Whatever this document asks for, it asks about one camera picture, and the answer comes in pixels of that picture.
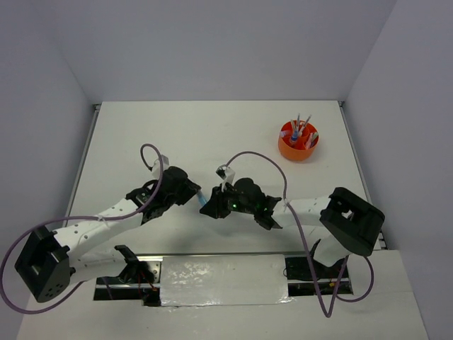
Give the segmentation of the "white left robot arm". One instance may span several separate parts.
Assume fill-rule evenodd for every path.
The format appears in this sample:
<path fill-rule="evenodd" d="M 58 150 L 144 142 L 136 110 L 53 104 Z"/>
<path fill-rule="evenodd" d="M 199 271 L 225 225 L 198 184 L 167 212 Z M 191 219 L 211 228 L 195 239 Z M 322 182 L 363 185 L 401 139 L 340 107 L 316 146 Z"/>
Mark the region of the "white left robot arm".
<path fill-rule="evenodd" d="M 94 220 L 55 231 L 37 228 L 30 233 L 15 269 L 39 303 L 53 300 L 71 284 L 92 278 L 116 277 L 124 283 L 140 278 L 154 283 L 157 268 L 140 261 L 129 247 L 115 245 L 100 253 L 94 248 L 161 217 L 173 205 L 186 204 L 200 189 L 184 170 L 170 166 L 160 179 L 132 190 Z"/>

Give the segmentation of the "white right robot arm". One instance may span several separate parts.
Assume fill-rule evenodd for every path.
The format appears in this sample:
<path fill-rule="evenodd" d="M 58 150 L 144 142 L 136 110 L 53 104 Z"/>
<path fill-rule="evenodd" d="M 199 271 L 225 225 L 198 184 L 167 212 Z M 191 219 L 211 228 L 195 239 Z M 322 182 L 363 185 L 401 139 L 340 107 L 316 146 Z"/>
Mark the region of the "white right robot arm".
<path fill-rule="evenodd" d="M 286 203 L 281 197 L 264 194 L 251 178 L 215 186 L 200 208 L 201 214 L 214 219 L 224 219 L 232 212 L 252 215 L 265 230 L 297 223 L 325 227 L 328 236 L 315 242 L 307 261 L 309 272 L 316 277 L 324 277 L 351 254 L 370 256 L 385 221 L 381 210 L 343 187 L 328 196 Z"/>

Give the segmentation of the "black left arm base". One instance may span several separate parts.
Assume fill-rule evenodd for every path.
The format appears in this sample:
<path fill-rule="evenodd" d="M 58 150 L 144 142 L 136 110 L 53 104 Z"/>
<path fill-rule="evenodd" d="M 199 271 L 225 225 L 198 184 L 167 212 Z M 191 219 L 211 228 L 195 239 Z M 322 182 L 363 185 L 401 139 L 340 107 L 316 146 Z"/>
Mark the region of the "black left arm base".
<path fill-rule="evenodd" d="M 121 271 L 116 276 L 96 279 L 94 301 L 135 301 L 143 306 L 161 306 L 162 260 L 140 258 L 125 245 L 115 246 L 121 254 Z"/>

